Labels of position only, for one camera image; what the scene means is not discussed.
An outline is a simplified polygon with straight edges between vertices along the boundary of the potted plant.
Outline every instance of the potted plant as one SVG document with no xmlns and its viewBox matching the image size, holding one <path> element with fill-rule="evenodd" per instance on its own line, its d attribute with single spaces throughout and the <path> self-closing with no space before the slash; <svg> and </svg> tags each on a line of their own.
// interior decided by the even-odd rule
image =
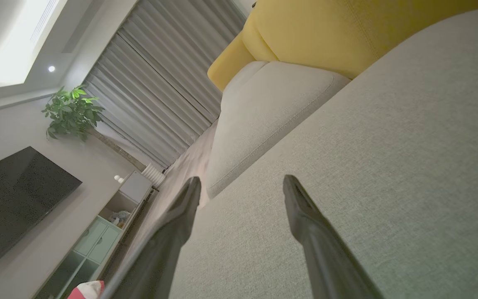
<svg viewBox="0 0 478 299">
<path fill-rule="evenodd" d="M 62 87 L 49 99 L 45 105 L 45 109 L 42 110 L 42 112 L 45 113 L 45 117 L 49 117 L 53 120 L 47 128 L 47 138 L 57 139 L 57 135 L 74 135 L 86 141 L 88 134 L 91 134 L 123 158 L 127 159 L 127 161 L 142 172 L 146 178 L 151 180 L 156 187 L 160 185 L 165 178 L 161 172 L 151 164 L 145 166 L 138 161 L 138 159 L 135 159 L 135 157 L 123 150 L 123 148 L 120 148 L 106 136 L 95 130 L 97 123 L 102 121 L 101 112 L 104 108 L 93 104 L 93 101 L 98 100 L 98 98 L 85 97 L 87 94 L 82 87 L 84 87 L 84 85 L 79 85 L 72 91 L 65 91 L 64 87 Z"/>
</svg>

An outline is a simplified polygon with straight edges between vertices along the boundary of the wall-mounted tv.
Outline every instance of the wall-mounted tv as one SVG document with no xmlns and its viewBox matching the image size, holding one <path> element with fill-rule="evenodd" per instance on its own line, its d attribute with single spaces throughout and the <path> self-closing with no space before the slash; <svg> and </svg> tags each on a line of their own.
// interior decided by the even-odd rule
<svg viewBox="0 0 478 299">
<path fill-rule="evenodd" d="M 0 258 L 82 182 L 27 147 L 0 161 Z"/>
</svg>

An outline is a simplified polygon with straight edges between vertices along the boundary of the curtain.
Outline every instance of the curtain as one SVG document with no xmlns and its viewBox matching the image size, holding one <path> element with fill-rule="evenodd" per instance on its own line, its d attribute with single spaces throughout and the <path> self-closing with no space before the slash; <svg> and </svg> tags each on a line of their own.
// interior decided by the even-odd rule
<svg viewBox="0 0 478 299">
<path fill-rule="evenodd" d="M 206 72 L 241 31 L 231 0 L 141 0 L 88 75 L 106 123 L 164 168 L 220 114 Z"/>
</svg>

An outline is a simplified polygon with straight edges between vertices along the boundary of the fabric upholstery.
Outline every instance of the fabric upholstery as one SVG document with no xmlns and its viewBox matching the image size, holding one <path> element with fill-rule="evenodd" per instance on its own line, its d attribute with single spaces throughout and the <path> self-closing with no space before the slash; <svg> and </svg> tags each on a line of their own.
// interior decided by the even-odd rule
<svg viewBox="0 0 478 299">
<path fill-rule="evenodd" d="M 243 43 L 248 51 L 258 61 L 275 61 L 278 58 L 272 50 L 267 46 L 259 34 L 256 26 L 256 19 L 249 17 L 243 27 Z"/>
<path fill-rule="evenodd" d="M 475 9 L 478 0 L 258 0 L 241 39 L 256 60 L 312 66 L 353 79 L 412 34 Z M 232 47 L 241 54 L 241 47 Z M 228 68 L 230 51 L 212 69 L 227 69 L 219 72 L 231 79 L 241 68 L 237 63 Z M 216 85 L 228 82 L 218 78 Z"/>
<path fill-rule="evenodd" d="M 339 74 L 275 61 L 260 68 L 237 92 L 224 93 L 207 166 L 209 197 L 215 197 L 348 82 Z"/>
<path fill-rule="evenodd" d="M 247 64 L 242 70 L 234 76 L 232 81 L 226 86 L 222 92 L 222 98 L 226 99 L 226 102 L 230 101 L 231 98 L 237 96 L 237 94 L 243 89 L 243 86 L 252 79 L 254 74 L 256 74 L 267 61 L 253 61 Z M 220 107 L 222 109 L 226 104 L 221 100 Z"/>
<path fill-rule="evenodd" d="M 284 174 L 385 298 L 478 298 L 478 11 L 401 43 L 199 210 L 171 299 L 311 298 Z"/>
<path fill-rule="evenodd" d="M 220 62 L 211 64 L 209 70 L 207 70 L 207 77 L 220 91 L 224 91 L 226 85 L 244 66 L 252 61 L 256 61 L 246 49 L 242 35 L 242 32 L 240 32 L 228 47 L 220 53 L 217 58 Z"/>
</svg>

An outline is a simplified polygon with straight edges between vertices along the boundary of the green leaves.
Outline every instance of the green leaves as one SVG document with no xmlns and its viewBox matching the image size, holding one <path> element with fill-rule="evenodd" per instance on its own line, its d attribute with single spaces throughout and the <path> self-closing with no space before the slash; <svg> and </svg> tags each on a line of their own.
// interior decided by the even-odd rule
<svg viewBox="0 0 478 299">
<path fill-rule="evenodd" d="M 93 119 L 93 111 L 91 109 L 87 109 L 86 112 L 85 112 L 85 116 L 86 118 L 88 119 Z"/>
<path fill-rule="evenodd" d="M 72 91 L 61 88 L 47 102 L 42 113 L 53 120 L 46 130 L 47 138 L 56 139 L 58 135 L 71 134 L 86 140 L 88 129 L 102 121 L 101 111 L 104 108 L 93 105 L 92 101 L 98 100 L 96 97 L 83 98 L 86 95 L 83 87 L 77 86 Z"/>
<path fill-rule="evenodd" d="M 57 139 L 57 137 L 55 136 L 55 134 L 53 134 L 53 133 L 55 133 L 55 131 L 56 131 L 56 130 L 55 130 L 54 127 L 49 127 L 49 128 L 47 129 L 46 134 L 49 134 L 49 136 L 51 136 L 51 138 L 53 138 L 53 139 Z"/>
</svg>

